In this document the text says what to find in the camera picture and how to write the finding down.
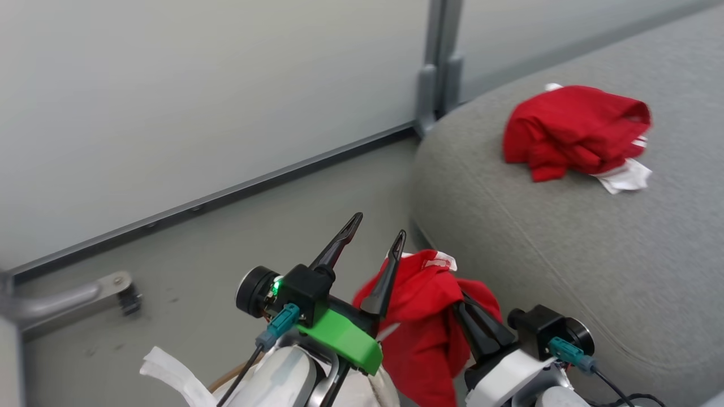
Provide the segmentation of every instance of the teal connector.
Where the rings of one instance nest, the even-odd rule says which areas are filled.
[[[596,365],[596,359],[584,354],[580,348],[559,337],[554,337],[548,342],[548,351],[554,357],[579,368],[583,373],[593,373],[591,368]]]
[[[271,319],[266,326],[266,330],[256,337],[256,345],[261,346],[261,350],[267,352],[277,343],[277,339],[292,329],[299,321],[299,307],[289,303],[284,306],[282,312],[279,312]]]
[[[298,306],[292,303],[285,305],[282,312],[279,312],[266,326],[266,330],[276,337],[282,336],[299,321],[299,313]]]

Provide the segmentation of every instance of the black cable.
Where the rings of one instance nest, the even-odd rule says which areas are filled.
[[[658,404],[661,407],[666,407],[666,405],[664,404],[663,401],[659,400],[658,398],[656,398],[650,394],[634,393],[634,394],[628,396],[629,400],[638,400],[640,398],[647,398],[649,400],[654,401],[656,404]],[[614,401],[613,403],[608,403],[608,404],[598,404],[598,403],[596,403],[594,401],[590,401],[590,400],[586,400],[586,403],[588,403],[592,407],[619,407],[621,405],[621,403],[623,403],[623,399],[619,398],[618,400]]]
[[[262,349],[262,345],[259,345],[256,347],[256,350],[254,351],[254,353],[252,353],[249,360],[246,361],[246,365],[244,365],[244,369],[241,369],[241,372],[239,372],[239,375],[236,376],[236,379],[231,384],[231,387],[229,387],[227,392],[224,394],[224,397],[222,397],[221,400],[219,400],[219,402],[216,404],[216,407],[222,407],[224,405],[224,403],[226,403],[226,400],[229,399],[229,396],[231,396],[231,393],[233,393],[234,389],[239,385],[239,383],[241,383],[241,379],[244,378],[244,375],[246,374],[246,372],[249,371],[249,369],[251,368],[251,365],[254,364],[254,361],[256,360],[256,358],[259,357],[259,354],[261,353],[261,349]]]
[[[613,389],[613,391],[615,391],[616,394],[618,394],[618,397],[620,397],[622,401],[624,401],[626,404],[628,404],[628,407],[636,407],[631,402],[631,400],[629,400],[628,397],[626,397],[626,395],[623,394],[623,392],[621,391],[621,389],[618,388],[618,386],[614,385],[608,379],[608,377],[606,377],[603,373],[601,373],[601,371],[596,367],[596,365],[591,366],[591,372],[594,372],[598,377],[601,378],[601,380],[603,380],[608,385],[608,387],[611,387]]]

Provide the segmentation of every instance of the sofa cushion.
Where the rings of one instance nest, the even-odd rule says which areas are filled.
[[[569,172],[533,183],[502,159],[515,106],[547,83],[645,101],[649,187],[610,195]],[[724,389],[724,7],[490,91],[422,143],[413,216],[503,311],[544,304],[588,325],[625,393],[698,406]],[[617,397],[574,377],[584,395]]]

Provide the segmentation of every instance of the red fabric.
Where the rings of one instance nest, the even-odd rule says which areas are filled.
[[[508,120],[503,155],[527,162],[533,181],[562,178],[568,168],[600,174],[640,156],[632,144],[651,127],[642,101],[587,86],[566,86],[519,104]]]
[[[401,260],[387,318],[380,326],[382,331],[400,322],[382,341],[382,365],[395,387],[420,407],[455,406],[453,378],[470,356],[463,331],[448,308],[463,300],[460,289],[502,321],[490,290],[481,282],[456,279],[450,273],[450,261],[436,260],[436,255],[434,250],[425,250]],[[355,295],[355,307],[359,308],[378,279],[379,274]]]

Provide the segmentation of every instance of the white cloth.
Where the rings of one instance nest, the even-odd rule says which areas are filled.
[[[414,253],[406,253],[406,252],[403,252],[402,258],[404,259],[405,257],[410,257],[410,256],[414,256],[414,255],[415,255]],[[441,252],[441,251],[438,251],[438,252],[437,252],[437,254],[435,255],[435,258],[434,258],[434,259],[428,260],[428,261],[425,263],[425,265],[423,265],[423,268],[424,268],[424,267],[427,267],[427,266],[431,266],[431,265],[432,265],[432,266],[437,265],[437,266],[442,266],[442,267],[449,267],[451,272],[456,272],[456,271],[458,270],[458,264],[455,263],[455,257],[452,257],[451,255],[445,254],[445,253],[443,253],[443,252]],[[377,337],[375,338],[375,340],[376,340],[377,342],[380,342],[380,343],[381,343],[383,340],[385,340],[385,338],[387,338],[388,336],[390,336],[390,334],[392,334],[392,333],[393,333],[397,328],[399,328],[399,327],[400,327],[400,323],[399,323],[399,322],[395,322],[394,324],[390,324],[387,328],[384,328],[382,331],[380,331],[380,332],[377,333]]]
[[[546,92],[561,89],[563,86],[557,83],[548,83],[545,86]],[[631,144],[646,147],[648,138],[640,135]],[[635,159],[626,159],[626,162],[618,168],[611,169],[601,174],[593,174],[603,184],[603,187],[616,195],[622,190],[641,190],[648,186],[647,180],[652,171]]]
[[[155,377],[181,393],[189,407],[216,407],[216,398],[183,363],[157,346],[143,358],[140,373]]]

